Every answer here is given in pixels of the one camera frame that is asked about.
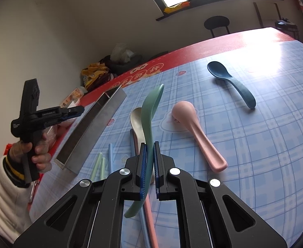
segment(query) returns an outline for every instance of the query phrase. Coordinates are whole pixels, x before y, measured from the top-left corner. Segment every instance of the pink spoon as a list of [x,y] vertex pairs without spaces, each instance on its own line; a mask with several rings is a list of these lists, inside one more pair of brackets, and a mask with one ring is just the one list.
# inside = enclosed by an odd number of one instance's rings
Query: pink spoon
[[172,116],[193,134],[210,168],[219,173],[227,168],[227,162],[204,134],[197,119],[194,106],[189,101],[180,101],[172,108]]

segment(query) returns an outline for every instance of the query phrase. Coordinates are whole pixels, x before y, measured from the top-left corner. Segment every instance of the chair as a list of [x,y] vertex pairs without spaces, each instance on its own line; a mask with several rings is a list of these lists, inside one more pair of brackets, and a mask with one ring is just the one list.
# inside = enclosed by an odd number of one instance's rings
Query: chair
[[230,34],[230,31],[229,31],[229,28],[228,28],[229,24],[230,24],[230,20],[227,17],[214,16],[214,17],[211,17],[211,18],[207,19],[204,22],[204,27],[207,30],[210,30],[212,38],[215,38],[215,35],[214,35],[212,30],[216,29],[216,28],[220,28],[220,27],[225,27],[226,30],[227,30],[227,33]]

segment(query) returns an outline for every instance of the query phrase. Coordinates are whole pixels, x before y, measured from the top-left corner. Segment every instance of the hand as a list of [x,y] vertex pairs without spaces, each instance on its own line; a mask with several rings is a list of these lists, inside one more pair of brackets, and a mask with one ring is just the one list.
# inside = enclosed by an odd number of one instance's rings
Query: hand
[[[47,134],[42,134],[42,140],[35,147],[35,156],[32,157],[32,162],[36,164],[39,172],[45,173],[52,169],[50,160],[51,155],[48,153]],[[32,149],[32,143],[23,143],[21,141],[14,143],[10,148],[10,158],[17,163],[22,162],[23,154],[29,152]]]

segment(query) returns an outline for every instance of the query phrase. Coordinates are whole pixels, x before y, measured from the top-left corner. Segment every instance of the metal screw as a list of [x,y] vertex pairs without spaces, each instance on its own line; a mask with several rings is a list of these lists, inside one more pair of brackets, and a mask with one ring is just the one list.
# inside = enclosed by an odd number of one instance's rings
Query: metal screw
[[84,179],[84,180],[81,180],[81,182],[79,183],[79,185],[81,186],[81,187],[87,187],[87,186],[89,186],[90,185],[90,181],[89,180],[87,180],[87,179]]
[[220,180],[218,180],[218,179],[211,179],[211,180],[209,181],[209,183],[210,183],[212,186],[214,186],[214,187],[220,186]]
[[130,170],[129,170],[129,169],[126,169],[126,168],[121,169],[121,170],[119,171],[119,174],[120,174],[120,175],[129,175],[129,174],[130,174]]
[[178,175],[180,173],[180,170],[178,168],[172,168],[170,169],[170,173],[172,175]]

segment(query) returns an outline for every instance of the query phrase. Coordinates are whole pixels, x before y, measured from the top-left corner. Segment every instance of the white wall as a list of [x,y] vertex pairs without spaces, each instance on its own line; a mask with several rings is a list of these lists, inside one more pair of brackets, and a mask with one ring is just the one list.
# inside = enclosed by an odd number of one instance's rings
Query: white wall
[[[253,6],[271,4],[272,16],[278,18],[277,2],[283,17],[299,26],[303,41],[303,16],[294,0],[230,0],[179,12],[159,22],[162,16],[154,0],[64,0],[89,32],[100,44],[102,56],[111,53],[115,43],[127,43],[131,50],[150,57],[165,50],[175,50],[211,38],[203,26],[214,15],[230,19],[230,32],[259,28]],[[215,30],[215,35],[226,34]]]
[[39,108],[57,106],[100,55],[60,0],[0,0],[0,156],[16,139],[24,81],[37,78]]

